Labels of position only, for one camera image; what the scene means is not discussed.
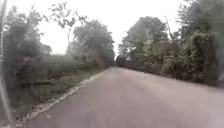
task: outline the road edge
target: road edge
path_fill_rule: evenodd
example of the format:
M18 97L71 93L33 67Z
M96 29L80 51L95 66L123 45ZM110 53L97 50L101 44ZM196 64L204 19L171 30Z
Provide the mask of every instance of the road edge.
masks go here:
M103 70L87 79L84 79L83 81L81 81L78 86L74 86L72 88L70 88L66 93L64 93L62 96L60 96L57 99L51 99L49 100L49 102L44 103L44 104L40 104L38 106L36 106L32 112L28 113L25 117L22 118L22 120L18 120L16 121L16 127L22 127L23 123L34 119L35 117L37 117L39 114L47 111L48 109L50 109L51 107L53 107L54 105L62 102L63 100L67 99L69 96L75 94L77 91L79 91L81 88L85 87L88 83L90 83L91 81L99 78L103 73L105 73L108 69ZM7 126L3 126L0 128L11 128L9 125Z

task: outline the road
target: road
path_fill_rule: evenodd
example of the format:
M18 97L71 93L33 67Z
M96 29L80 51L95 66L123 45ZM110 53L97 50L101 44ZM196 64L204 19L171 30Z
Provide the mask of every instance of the road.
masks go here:
M224 94L111 68L23 128L224 128Z

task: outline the pole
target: pole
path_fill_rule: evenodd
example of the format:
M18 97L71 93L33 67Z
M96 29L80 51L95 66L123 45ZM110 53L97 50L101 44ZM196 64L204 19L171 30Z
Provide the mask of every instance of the pole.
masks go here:
M1 40L0 40L0 45L1 45L1 69L0 69L0 96L2 99L2 103L6 112L6 116L9 121L9 125L11 128L15 128L15 123L14 119L11 113L11 107L9 105L9 99L8 99L8 94L7 94L7 89L5 86L5 81L3 78L3 37L4 37L4 18L5 18L5 11L6 11L6 6L7 6L7 0L0 1L0 8L1 8L1 15L0 15L0 32L1 32Z

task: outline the roadside vegetation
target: roadside vegetation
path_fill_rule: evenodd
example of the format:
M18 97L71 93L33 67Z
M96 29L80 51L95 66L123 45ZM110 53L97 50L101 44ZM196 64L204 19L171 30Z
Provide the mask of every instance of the roadside vegetation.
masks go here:
M66 2L49 8L48 16L34 8L21 13L16 7L6 15L2 65L17 118L114 63L114 41L105 25L73 12ZM52 54L51 47L41 42L41 22L56 22L68 30L65 55Z
M120 67L170 78L218 86L223 76L223 18L221 0L184 0L178 11L181 28L141 17L119 45Z

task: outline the roadside grass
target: roadside grass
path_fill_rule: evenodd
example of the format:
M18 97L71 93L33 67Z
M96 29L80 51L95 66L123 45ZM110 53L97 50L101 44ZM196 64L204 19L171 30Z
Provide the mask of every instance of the roadside grass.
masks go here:
M13 110L16 120L22 119L38 105L58 99L70 88L79 86L81 81L88 79L100 71L99 69L90 71L80 70L72 75L50 80L50 84L34 86L31 93L30 90L24 90L18 107Z

